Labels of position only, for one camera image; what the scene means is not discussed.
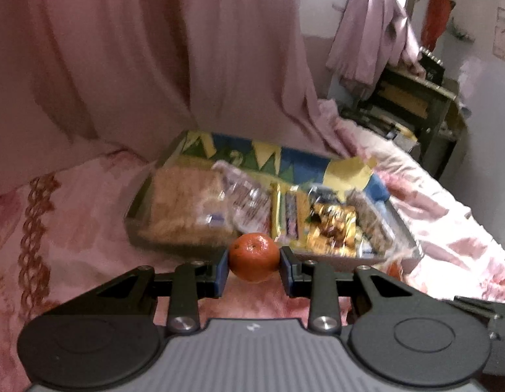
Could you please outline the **golden candy packet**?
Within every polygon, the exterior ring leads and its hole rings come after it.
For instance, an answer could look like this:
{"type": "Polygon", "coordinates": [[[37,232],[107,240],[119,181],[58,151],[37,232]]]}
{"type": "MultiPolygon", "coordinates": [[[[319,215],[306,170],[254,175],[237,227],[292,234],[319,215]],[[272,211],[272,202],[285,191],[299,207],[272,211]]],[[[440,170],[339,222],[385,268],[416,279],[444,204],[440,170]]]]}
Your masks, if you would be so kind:
{"type": "Polygon", "coordinates": [[[356,257],[356,232],[355,208],[316,203],[308,218],[306,249],[317,255],[356,257]]]}

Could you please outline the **orange mandarin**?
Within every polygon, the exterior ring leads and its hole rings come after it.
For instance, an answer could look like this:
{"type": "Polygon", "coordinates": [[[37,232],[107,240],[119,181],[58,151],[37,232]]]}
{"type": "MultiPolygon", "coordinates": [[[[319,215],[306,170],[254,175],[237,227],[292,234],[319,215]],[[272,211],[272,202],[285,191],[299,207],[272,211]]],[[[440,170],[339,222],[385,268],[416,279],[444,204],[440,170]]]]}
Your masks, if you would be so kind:
{"type": "Polygon", "coordinates": [[[260,233],[240,236],[230,245],[229,267],[243,281],[266,281],[280,265],[280,251],[276,243],[260,233]]]}

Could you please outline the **clear nut bar packet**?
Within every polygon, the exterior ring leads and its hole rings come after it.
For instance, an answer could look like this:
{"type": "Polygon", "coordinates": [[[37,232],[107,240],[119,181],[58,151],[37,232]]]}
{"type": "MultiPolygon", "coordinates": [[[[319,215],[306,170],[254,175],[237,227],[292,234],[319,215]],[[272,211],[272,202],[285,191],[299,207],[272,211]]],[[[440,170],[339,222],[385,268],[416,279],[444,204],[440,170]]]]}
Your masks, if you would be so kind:
{"type": "Polygon", "coordinates": [[[377,207],[364,192],[356,188],[346,192],[346,203],[355,208],[357,223],[373,249],[385,256],[395,247],[395,234],[377,207]]]}

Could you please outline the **clear peanut snack bag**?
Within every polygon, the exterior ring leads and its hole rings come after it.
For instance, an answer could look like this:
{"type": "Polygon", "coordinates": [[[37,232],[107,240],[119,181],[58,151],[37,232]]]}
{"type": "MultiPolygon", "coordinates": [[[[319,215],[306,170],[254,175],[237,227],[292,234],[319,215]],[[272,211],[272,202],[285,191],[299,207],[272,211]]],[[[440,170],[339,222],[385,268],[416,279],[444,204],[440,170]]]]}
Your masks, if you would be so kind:
{"type": "Polygon", "coordinates": [[[226,246],[236,237],[231,212],[221,173],[162,167],[153,175],[149,213],[139,235],[160,244],[226,246]]]}

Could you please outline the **yellow snack packet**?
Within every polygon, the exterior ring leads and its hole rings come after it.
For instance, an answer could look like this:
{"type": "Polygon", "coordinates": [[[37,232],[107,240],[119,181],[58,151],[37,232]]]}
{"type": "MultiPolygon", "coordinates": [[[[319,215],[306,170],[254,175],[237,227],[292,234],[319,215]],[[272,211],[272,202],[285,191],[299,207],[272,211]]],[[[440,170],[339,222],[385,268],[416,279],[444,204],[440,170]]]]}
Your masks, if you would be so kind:
{"type": "Polygon", "coordinates": [[[271,238],[280,245],[303,249],[309,233],[310,203],[299,186],[272,182],[271,238]]]}

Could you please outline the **white barcode snack packet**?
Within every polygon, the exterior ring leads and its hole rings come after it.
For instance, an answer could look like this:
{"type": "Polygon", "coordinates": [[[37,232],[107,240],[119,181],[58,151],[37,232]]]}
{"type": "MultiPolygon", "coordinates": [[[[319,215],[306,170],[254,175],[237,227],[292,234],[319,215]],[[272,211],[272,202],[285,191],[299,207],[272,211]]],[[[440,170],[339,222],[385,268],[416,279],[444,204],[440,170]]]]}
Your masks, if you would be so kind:
{"type": "Polygon", "coordinates": [[[231,220],[242,234],[270,234],[271,194],[248,173],[218,160],[212,169],[222,176],[231,204],[231,220]]]}

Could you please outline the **grey tray with cartoon liner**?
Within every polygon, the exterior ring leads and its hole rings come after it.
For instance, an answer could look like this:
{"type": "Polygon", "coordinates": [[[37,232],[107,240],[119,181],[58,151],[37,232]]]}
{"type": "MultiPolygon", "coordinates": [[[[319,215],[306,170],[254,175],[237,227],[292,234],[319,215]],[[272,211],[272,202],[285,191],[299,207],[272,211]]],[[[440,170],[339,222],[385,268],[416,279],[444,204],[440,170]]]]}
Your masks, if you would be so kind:
{"type": "Polygon", "coordinates": [[[247,234],[341,270],[423,258],[376,172],[265,142],[185,131],[161,154],[124,217],[130,242],[205,257],[247,234]]]}

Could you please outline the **pink floral bed sheet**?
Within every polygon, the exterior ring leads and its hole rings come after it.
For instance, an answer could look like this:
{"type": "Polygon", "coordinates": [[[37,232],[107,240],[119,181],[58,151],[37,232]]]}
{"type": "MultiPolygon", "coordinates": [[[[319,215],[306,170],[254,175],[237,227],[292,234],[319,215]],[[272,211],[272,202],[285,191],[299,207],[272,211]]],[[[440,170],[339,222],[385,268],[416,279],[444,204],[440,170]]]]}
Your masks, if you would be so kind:
{"type": "MultiPolygon", "coordinates": [[[[337,132],[389,187],[423,248],[408,284],[436,298],[505,302],[505,250],[470,208],[392,142],[351,121],[337,132]]],[[[174,268],[171,257],[136,249],[126,235],[124,214],[144,169],[120,151],[0,196],[0,391],[28,385],[16,345],[33,317],[137,266],[174,268]]]]}

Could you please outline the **dark wooden side table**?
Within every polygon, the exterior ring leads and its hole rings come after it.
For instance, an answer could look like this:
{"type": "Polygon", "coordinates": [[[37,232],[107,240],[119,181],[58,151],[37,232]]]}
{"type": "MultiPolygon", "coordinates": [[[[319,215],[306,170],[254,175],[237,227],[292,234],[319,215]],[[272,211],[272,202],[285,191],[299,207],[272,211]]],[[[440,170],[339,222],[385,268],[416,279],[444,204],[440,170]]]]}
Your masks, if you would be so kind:
{"type": "Polygon", "coordinates": [[[416,160],[440,180],[466,132],[459,106],[459,83],[444,78],[441,84],[397,68],[387,68],[372,95],[340,113],[359,125],[394,138],[391,130],[406,127],[416,138],[416,160]]]}

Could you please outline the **black desk clock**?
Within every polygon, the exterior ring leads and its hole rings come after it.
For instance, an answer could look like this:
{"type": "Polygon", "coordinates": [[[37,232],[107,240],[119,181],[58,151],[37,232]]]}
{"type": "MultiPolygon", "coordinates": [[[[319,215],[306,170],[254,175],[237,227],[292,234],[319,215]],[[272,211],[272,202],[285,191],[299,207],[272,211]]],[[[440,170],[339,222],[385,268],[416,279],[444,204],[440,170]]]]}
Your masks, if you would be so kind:
{"type": "Polygon", "coordinates": [[[420,51],[419,63],[425,71],[425,79],[441,86],[446,71],[443,62],[425,47],[421,47],[420,51]]]}

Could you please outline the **pink curtain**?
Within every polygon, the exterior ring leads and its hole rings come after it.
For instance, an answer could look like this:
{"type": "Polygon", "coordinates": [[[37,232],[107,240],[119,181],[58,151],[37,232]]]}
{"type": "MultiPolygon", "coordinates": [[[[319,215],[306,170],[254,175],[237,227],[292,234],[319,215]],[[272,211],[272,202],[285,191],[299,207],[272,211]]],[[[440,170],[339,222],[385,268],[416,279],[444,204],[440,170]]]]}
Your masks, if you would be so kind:
{"type": "Polygon", "coordinates": [[[0,172],[185,129],[346,154],[318,104],[301,0],[0,0],[0,172]]]}

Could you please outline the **hanging mauve cloth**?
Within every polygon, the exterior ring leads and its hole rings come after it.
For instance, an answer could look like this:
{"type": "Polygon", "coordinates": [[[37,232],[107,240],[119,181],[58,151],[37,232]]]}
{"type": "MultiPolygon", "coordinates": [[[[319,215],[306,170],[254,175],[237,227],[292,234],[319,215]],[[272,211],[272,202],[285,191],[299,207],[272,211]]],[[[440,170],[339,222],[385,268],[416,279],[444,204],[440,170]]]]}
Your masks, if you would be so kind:
{"type": "Polygon", "coordinates": [[[398,0],[348,0],[326,66],[353,96],[367,99],[387,67],[424,77],[420,45],[398,0]]]}

